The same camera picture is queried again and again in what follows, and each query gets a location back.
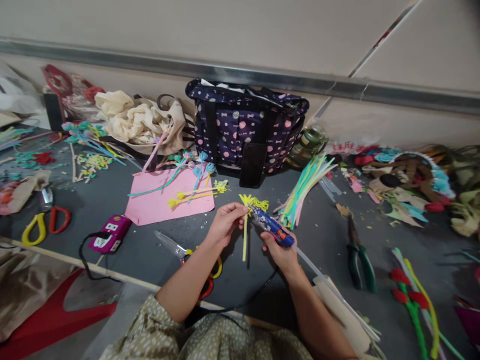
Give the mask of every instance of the blue glue gun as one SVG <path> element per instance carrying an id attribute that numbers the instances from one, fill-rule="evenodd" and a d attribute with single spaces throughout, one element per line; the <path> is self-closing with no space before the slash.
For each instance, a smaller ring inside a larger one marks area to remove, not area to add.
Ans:
<path id="1" fill-rule="evenodd" d="M 256 206 L 250 206 L 253 217 L 262 226 L 262 228 L 271 233 L 278 245 L 284 248 L 290 248 L 295 244 L 295 239 L 288 232 L 282 229 L 282 226 L 270 217 L 265 211 Z"/>

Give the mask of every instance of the person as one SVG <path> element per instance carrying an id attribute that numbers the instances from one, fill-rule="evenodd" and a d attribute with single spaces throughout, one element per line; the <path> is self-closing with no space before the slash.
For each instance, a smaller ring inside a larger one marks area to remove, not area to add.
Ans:
<path id="1" fill-rule="evenodd" d="M 238 202 L 218 209 L 198 249 L 155 297 L 148 297 L 126 336 L 109 345 L 100 359 L 357 359 L 314 292 L 296 251 L 279 246 L 268 232 L 260 235 L 262 249 L 270 252 L 285 276 L 303 343 L 289 330 L 265 330 L 220 314 L 208 314 L 184 329 L 182 323 L 194 309 L 217 258 L 234 229 L 243 229 L 248 212 Z"/>

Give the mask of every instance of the metal trim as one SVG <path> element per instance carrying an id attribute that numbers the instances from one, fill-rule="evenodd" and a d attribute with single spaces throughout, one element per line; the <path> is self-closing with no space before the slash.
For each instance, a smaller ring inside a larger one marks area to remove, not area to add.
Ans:
<path id="1" fill-rule="evenodd" d="M 480 116 L 480 93 L 0 37 L 0 53 Z"/>

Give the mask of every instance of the navy blue bag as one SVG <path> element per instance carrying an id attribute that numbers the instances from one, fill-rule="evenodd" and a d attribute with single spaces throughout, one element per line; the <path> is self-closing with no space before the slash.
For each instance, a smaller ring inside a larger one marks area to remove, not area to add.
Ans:
<path id="1" fill-rule="evenodd" d="M 185 93 L 195 100 L 195 144 L 208 162 L 240 168 L 245 143 L 267 144 L 267 174 L 282 167 L 309 109 L 301 96 L 216 81 L 192 80 Z"/>

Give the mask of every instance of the pink card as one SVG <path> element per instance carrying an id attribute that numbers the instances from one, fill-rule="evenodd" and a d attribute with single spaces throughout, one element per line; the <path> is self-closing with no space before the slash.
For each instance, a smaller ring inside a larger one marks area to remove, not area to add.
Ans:
<path id="1" fill-rule="evenodd" d="M 166 184 L 173 176 L 176 169 L 146 172 L 133 177 L 130 193 L 142 193 Z M 206 173 L 198 185 L 198 189 L 212 187 L 208 180 L 205 186 Z M 191 192 L 194 189 L 197 177 L 192 170 L 184 168 L 177 177 L 162 190 L 157 190 L 145 195 L 129 196 L 125 215 L 136 225 L 148 225 L 165 220 L 183 218 L 190 215 L 206 213 L 215 208 L 214 196 L 204 196 L 193 199 L 190 204 L 187 201 L 179 203 L 173 209 L 169 208 L 169 200 L 177 199 L 177 192 Z M 196 194 L 208 194 L 211 191 L 197 192 Z"/>

